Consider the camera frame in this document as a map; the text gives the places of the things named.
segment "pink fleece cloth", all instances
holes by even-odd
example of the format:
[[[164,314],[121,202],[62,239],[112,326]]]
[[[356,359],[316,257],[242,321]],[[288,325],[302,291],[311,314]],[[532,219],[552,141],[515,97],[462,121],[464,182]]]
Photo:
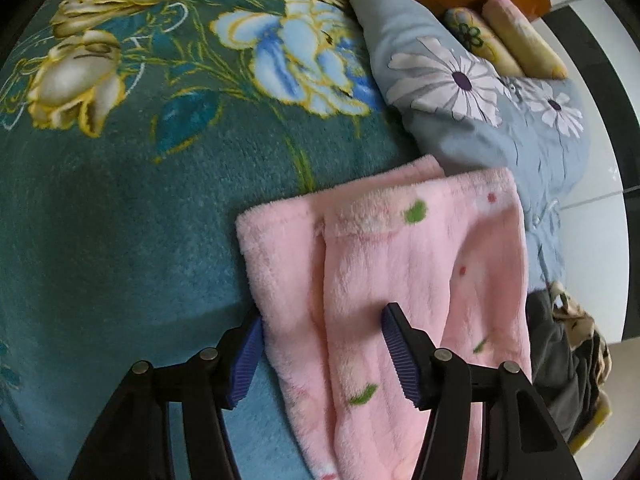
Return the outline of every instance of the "pink fleece cloth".
[[[524,222],[508,170],[444,178],[431,156],[236,222],[267,357],[318,480],[408,480],[428,412],[404,398],[380,331],[397,301],[434,344],[474,364],[520,364]],[[465,479],[474,479],[481,408]]]

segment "teal blanket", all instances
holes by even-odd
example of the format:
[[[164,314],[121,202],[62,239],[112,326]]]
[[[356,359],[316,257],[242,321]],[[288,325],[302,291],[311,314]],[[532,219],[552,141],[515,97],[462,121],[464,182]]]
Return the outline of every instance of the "teal blanket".
[[[47,0],[0,71],[0,416],[63,480],[129,366],[251,304],[259,203],[418,155],[347,0]],[[177,478],[188,478],[172,407]],[[245,479],[310,478],[263,361],[226,414]]]

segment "white daisy print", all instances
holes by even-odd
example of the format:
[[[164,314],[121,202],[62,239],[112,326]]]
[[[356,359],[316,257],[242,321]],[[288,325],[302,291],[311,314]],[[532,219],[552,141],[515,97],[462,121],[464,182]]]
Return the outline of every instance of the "white daisy print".
[[[420,75],[395,83],[386,93],[387,101],[395,103],[419,90],[411,102],[415,110],[431,113],[447,110],[458,121],[469,117],[499,126],[502,120],[498,114],[497,92],[511,96],[494,67],[473,54],[460,54],[458,61],[436,38],[417,39],[431,56],[393,54],[389,68],[419,69]]]
[[[554,96],[554,90],[546,81],[538,81],[542,87],[532,81],[525,81],[522,85],[522,99],[532,112],[542,112],[542,122],[556,128],[561,134],[578,139],[584,131],[580,120],[582,112],[578,108],[568,106],[570,98],[560,92]]]

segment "silver rivet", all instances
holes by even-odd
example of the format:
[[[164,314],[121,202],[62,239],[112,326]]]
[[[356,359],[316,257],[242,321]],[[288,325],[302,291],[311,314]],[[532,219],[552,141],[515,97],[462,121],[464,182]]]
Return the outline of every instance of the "silver rivet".
[[[149,363],[146,361],[138,361],[131,367],[131,371],[136,375],[145,374],[147,370],[149,370]]]
[[[447,350],[446,348],[438,348],[434,353],[433,356],[438,360],[438,361],[443,361],[443,362],[447,362],[447,361],[451,361],[451,358],[453,357],[453,354]]]
[[[510,374],[517,374],[520,371],[520,366],[514,361],[505,361],[504,369],[507,370]]]
[[[200,358],[204,361],[213,361],[216,357],[218,357],[218,351],[215,348],[209,347],[200,350]]]

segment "gray pillow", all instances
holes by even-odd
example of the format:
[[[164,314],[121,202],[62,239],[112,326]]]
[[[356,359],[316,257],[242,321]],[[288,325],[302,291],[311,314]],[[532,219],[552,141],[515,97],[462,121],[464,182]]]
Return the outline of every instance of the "gray pillow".
[[[584,174],[589,136],[570,80],[500,78],[414,0],[350,0],[372,72],[423,153],[447,174],[507,167],[524,210],[529,290],[564,279],[559,202]]]

